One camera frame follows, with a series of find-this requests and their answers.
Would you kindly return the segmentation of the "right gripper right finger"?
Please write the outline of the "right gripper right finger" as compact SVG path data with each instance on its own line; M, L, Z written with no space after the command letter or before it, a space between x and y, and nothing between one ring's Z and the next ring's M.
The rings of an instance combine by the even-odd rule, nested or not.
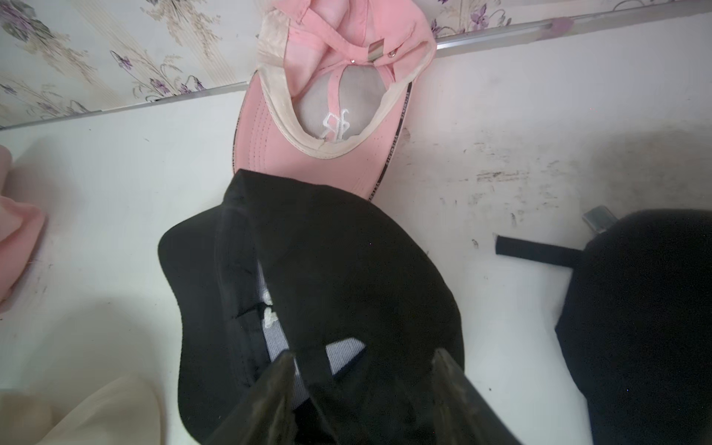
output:
M447 350L434 353L432 387L437 444L521 445Z

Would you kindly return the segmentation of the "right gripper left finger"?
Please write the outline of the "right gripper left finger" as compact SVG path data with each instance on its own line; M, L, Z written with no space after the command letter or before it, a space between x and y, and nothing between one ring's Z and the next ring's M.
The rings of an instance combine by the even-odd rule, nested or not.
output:
M281 352L205 444L294 444L294 354Z

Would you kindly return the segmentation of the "beige baseball cap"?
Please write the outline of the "beige baseball cap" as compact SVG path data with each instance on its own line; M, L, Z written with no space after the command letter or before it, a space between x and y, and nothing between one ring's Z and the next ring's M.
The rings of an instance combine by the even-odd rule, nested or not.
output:
M161 444L161 405L141 378L118 378L61 418L39 396L1 391L3 444Z

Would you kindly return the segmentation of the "black cap white letter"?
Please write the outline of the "black cap white letter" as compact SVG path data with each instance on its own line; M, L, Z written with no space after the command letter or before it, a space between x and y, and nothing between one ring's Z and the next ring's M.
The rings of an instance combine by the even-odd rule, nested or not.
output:
M571 278L556 337L596 444L711 441L711 214L637 211L583 250L498 237Z

